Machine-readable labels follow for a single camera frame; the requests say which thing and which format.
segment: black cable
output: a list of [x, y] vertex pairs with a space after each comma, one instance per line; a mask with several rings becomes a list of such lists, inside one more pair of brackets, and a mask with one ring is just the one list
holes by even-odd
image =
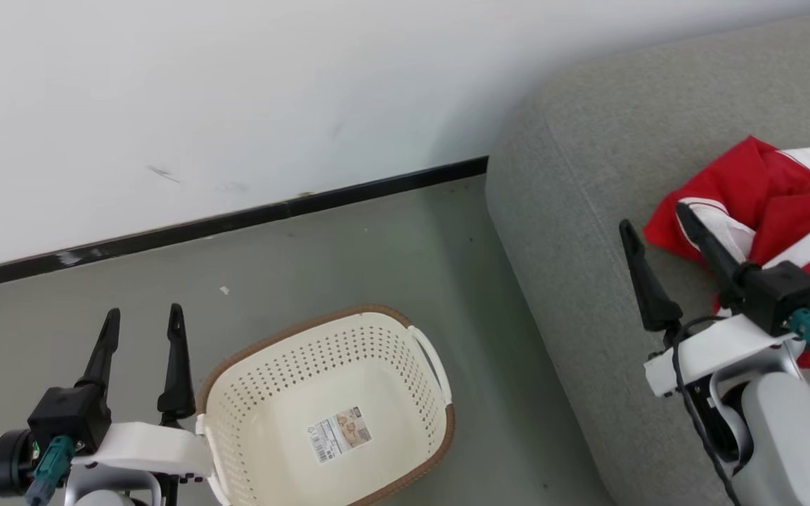
[[165, 506], [177, 506], [177, 493], [179, 493], [180, 479], [169, 476], [167, 478], [167, 497]]
[[683, 381], [683, 374], [681, 372], [681, 360], [679, 360], [679, 344], [681, 340], [684, 340], [687, 334], [689, 333], [689, 329], [694, 327], [695, 325], [706, 323], [706, 321], [716, 321], [716, 320], [723, 320], [724, 317], [722, 316], [714, 316], [708, 315], [703, 316], [700, 318], [695, 318], [693, 320], [687, 321], [684, 323], [681, 329], [674, 335], [672, 348], [674, 351], [674, 356], [672, 358], [672, 362], [674, 364], [674, 372], [677, 375], [677, 388], [681, 392], [681, 396], [683, 397], [683, 405], [686, 407], [687, 413], [689, 417], [692, 419], [692, 425], [695, 428], [695, 434], [698, 435], [698, 438], [702, 440], [702, 446], [705, 448], [705, 453], [708, 454], [708, 458], [711, 459], [711, 463], [714, 465], [714, 473], [717, 473], [717, 477], [724, 483], [724, 490], [727, 492], [727, 497], [730, 498], [730, 501], [733, 503], [733, 506], [742, 506], [740, 504], [739, 497], [736, 497], [736, 492], [733, 490], [733, 484], [730, 483], [730, 478], [727, 476], [727, 473], [724, 471], [723, 465], [721, 465], [721, 461], [717, 457], [717, 452], [714, 451], [714, 446], [711, 445], [711, 441], [708, 440], [708, 436], [705, 433], [705, 428], [702, 426], [701, 420], [698, 419], [697, 414], [695, 414], [695, 408], [692, 406], [692, 399], [689, 397], [689, 393], [686, 389], [686, 384]]

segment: barcode label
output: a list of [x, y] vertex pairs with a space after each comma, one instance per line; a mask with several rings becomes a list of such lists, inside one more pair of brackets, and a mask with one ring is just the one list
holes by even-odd
[[312, 425], [308, 428], [308, 438], [318, 464], [326, 464], [372, 439], [357, 407], [340, 411]]
[[320, 436], [311, 437], [311, 447], [314, 448], [315, 454], [318, 455], [318, 462], [323, 464], [328, 461], [327, 451], [324, 449], [324, 442]]

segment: black baseboard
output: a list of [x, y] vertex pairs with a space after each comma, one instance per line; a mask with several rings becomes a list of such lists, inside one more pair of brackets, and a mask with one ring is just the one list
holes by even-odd
[[425, 186], [438, 185], [463, 177], [479, 176], [486, 172], [486, 157], [447, 164], [443, 167], [421, 170], [404, 176], [390, 177], [348, 186], [331, 192], [306, 195], [277, 204], [264, 205], [240, 212], [215, 216], [202, 221], [191, 221], [176, 227], [160, 228], [133, 236], [106, 240], [86, 246], [53, 251], [38, 257], [15, 260], [0, 264], [0, 283], [29, 278], [32, 275], [55, 272], [61, 269], [83, 266], [99, 260], [114, 259], [139, 253], [155, 247], [170, 246], [187, 240], [202, 239], [219, 233], [236, 231], [268, 221], [284, 220], [309, 212], [324, 211], [341, 205], [354, 204], [369, 199], [407, 192]]

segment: white plastic basket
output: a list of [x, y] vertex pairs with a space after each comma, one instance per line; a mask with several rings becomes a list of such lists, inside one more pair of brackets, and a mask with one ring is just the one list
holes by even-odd
[[245, 349], [206, 381], [196, 423], [224, 505], [362, 506], [449, 448], [446, 371], [398, 311], [360, 306]]

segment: red and white garment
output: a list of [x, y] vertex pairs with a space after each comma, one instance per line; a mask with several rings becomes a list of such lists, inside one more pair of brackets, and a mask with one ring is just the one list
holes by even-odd
[[[677, 219], [685, 202], [737, 260], [769, 268], [783, 260], [810, 272], [810, 148], [777, 150], [749, 137], [659, 205], [645, 236], [702, 262]], [[810, 368], [810, 352], [798, 363]]]

